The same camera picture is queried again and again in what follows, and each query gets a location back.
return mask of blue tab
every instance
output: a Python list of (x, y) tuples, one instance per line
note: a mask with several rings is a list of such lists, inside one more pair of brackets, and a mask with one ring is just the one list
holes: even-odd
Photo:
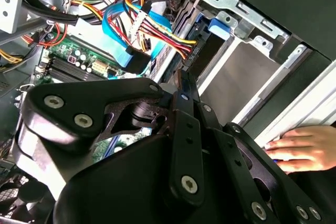
[(211, 20), (208, 30), (223, 40), (230, 39), (230, 28), (218, 19), (213, 18)]

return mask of motherboard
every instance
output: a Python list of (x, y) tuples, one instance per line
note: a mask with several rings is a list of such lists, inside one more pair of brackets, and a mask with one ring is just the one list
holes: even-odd
[(123, 75), (118, 63), (85, 48), (70, 38), (44, 49), (35, 68), (36, 84), (51, 82), (98, 81)]

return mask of fan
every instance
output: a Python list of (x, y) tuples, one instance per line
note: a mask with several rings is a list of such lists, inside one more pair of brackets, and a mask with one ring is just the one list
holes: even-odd
[(16, 197), (0, 201), (0, 215), (11, 214), (12, 219), (22, 222), (38, 223), (46, 220), (55, 204), (48, 187), (33, 178), (22, 185), (22, 176), (16, 175), (0, 184), (0, 194), (10, 189), (18, 189)]

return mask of cable bundle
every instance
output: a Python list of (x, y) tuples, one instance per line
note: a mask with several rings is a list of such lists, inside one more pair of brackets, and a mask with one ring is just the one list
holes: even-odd
[[(35, 43), (36, 45), (44, 47), (56, 46), (66, 37), (67, 26), (75, 26), (78, 19), (81, 18), (92, 25), (102, 24), (104, 32), (107, 31), (107, 33), (110, 33), (110, 35), (112, 35), (111, 37), (123, 48), (133, 47), (133, 42), (130, 41), (130, 36), (125, 29), (125, 25), (120, 18), (120, 14), (125, 12), (130, 19), (130, 22), (133, 24), (142, 12), (141, 9), (145, 5), (151, 5), (151, 3), (162, 1), (171, 0), (73, 0), (71, 1), (71, 6), (83, 6), (91, 12), (91, 14), (88, 15), (78, 16), (59, 12), (54, 7), (49, 8), (40, 0), (23, 0), (24, 8), (44, 18), (45, 20), (54, 22), (55, 24), (51, 27), (51, 29), (55, 27), (57, 31), (57, 36), (51, 41), (43, 42), (43, 40), (34, 39), (33, 37), (29, 37), (27, 35), (23, 36), (23, 40), (30, 45)], [(103, 9), (95, 7), (97, 4), (102, 3), (106, 4), (106, 7)], [(168, 27), (170, 28), (169, 21), (163, 20), (160, 15), (150, 12), (148, 15), (143, 16), (144, 17), (133, 29), (136, 35), (136, 40), (138, 41), (142, 51), (147, 52), (151, 50), (150, 38), (155, 38), (161, 43), (166, 43), (174, 48), (183, 59), (186, 59), (186, 55), (192, 51), (192, 47), (196, 41), (184, 40), (171, 33), (168, 29)], [(63, 35), (61, 35), (58, 23), (65, 24)], [(4, 59), (9, 59), (8, 62), (15, 65), (25, 60), (25, 57), (22, 57), (21, 59), (20, 57), (15, 58), (14, 56), (6, 54), (3, 55)]]

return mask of red wire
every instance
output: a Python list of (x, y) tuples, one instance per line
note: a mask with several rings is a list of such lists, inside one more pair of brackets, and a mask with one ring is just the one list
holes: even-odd
[(112, 21), (110, 22), (110, 25), (114, 27), (114, 29), (120, 34), (120, 36), (128, 42), (130, 45), (131, 42), (128, 40), (128, 38), (125, 36), (125, 34), (121, 31), (119, 27), (117, 27)]
[(60, 44), (65, 39), (65, 37), (67, 36), (67, 30), (68, 30), (68, 25), (65, 24), (63, 35), (62, 35), (62, 37), (60, 38), (59, 41), (57, 41), (55, 43), (51, 43), (51, 44), (40, 42), (39, 45), (46, 46), (46, 47), (53, 47), (53, 46), (56, 46), (56, 45)]
[(54, 39), (52, 39), (51, 41), (49, 41), (48, 43), (54, 43), (59, 38), (59, 36), (61, 35), (61, 29), (59, 28), (59, 25), (57, 23), (55, 23), (55, 26), (56, 26), (56, 30), (57, 30), (57, 36)]
[(183, 46), (181, 44), (178, 44), (177, 42), (173, 41), (172, 39), (170, 39), (169, 37), (165, 36), (164, 34), (158, 33), (158, 31), (156, 31), (155, 29), (153, 29), (152, 27), (150, 27), (147, 24), (144, 24), (144, 25), (146, 25), (146, 28), (148, 30), (150, 30), (151, 32), (155, 33), (158, 37), (160, 37), (164, 41), (168, 42), (169, 44), (173, 44), (175, 47), (178, 47), (178, 48), (184, 49), (184, 50), (186, 50), (188, 52), (191, 52), (191, 48)]

